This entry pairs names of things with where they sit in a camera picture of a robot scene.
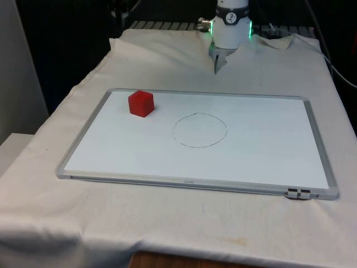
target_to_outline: drawn circle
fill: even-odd
[[[228,21],[229,23],[234,23],[237,20],[237,16],[235,13],[233,12],[229,12],[226,16],[225,16],[225,20]]]
[[[194,113],[178,120],[172,135],[181,145],[205,148],[216,145],[227,135],[227,126],[219,118],[207,113]]]

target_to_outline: whiteboard frame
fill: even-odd
[[[327,157],[327,153],[322,142],[322,138],[317,128],[317,123],[312,112],[310,102],[304,97],[295,96],[280,96],[280,95],[247,95],[247,94],[226,94],[226,93],[202,93],[202,92],[176,92],[176,91],[163,91],[163,90],[146,90],[152,93],[168,93],[168,94],[192,94],[192,95],[214,95],[214,96],[232,96],[232,97],[249,97],[249,98],[280,98],[280,99],[299,99],[302,100],[312,133],[316,142],[317,149],[319,151],[320,160],[324,168],[327,183],[329,185],[328,189],[319,188],[306,188],[297,187],[294,185],[271,185],[271,184],[260,184],[260,183],[242,183],[238,181],[222,181],[222,180],[203,180],[203,179],[191,179],[191,178],[176,178],[168,176],[143,176],[134,174],[114,174],[114,173],[94,173],[94,172],[84,172],[84,171],[66,171],[65,166],[70,160],[72,154],[76,150],[78,144],[81,142],[82,138],[86,134],[87,130],[93,123],[97,114],[106,103],[107,99],[112,92],[125,91],[125,92],[135,92],[137,89],[110,89],[108,90],[99,104],[90,115],[88,121],[84,127],[79,132],[77,138],[74,140],[64,158],[61,160],[59,166],[56,169],[56,175],[59,179],[75,179],[75,180],[87,180],[87,181],[102,181],[111,183],[126,183],[126,184],[141,184],[141,185],[155,185],[155,186],[170,186],[179,188],[194,188],[194,189],[205,189],[205,190],[221,190],[229,192],[243,192],[243,193],[256,193],[256,194],[270,194],[270,195],[284,195],[288,196],[290,189],[297,191],[299,194],[301,191],[310,191],[308,199],[325,199],[334,200],[339,196],[339,189],[332,172],[332,168]]]

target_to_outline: green led light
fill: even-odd
[[[252,21],[250,21],[250,24],[249,24],[249,36],[248,36],[249,39],[252,39],[252,33],[253,33],[253,23],[252,23]]]
[[[210,25],[210,34],[212,35],[213,34],[213,21],[211,21],[211,25]]]

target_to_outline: white cloth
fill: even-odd
[[[287,50],[253,39],[214,75],[209,41],[196,32],[127,30],[110,42],[0,178],[0,266],[118,267],[151,250],[268,267],[357,267],[357,140],[321,55],[298,39]],[[340,198],[58,179],[57,165],[109,88],[306,97]]]

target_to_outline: wall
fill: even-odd
[[[48,117],[13,0],[0,1],[0,144],[11,132],[35,133]]]

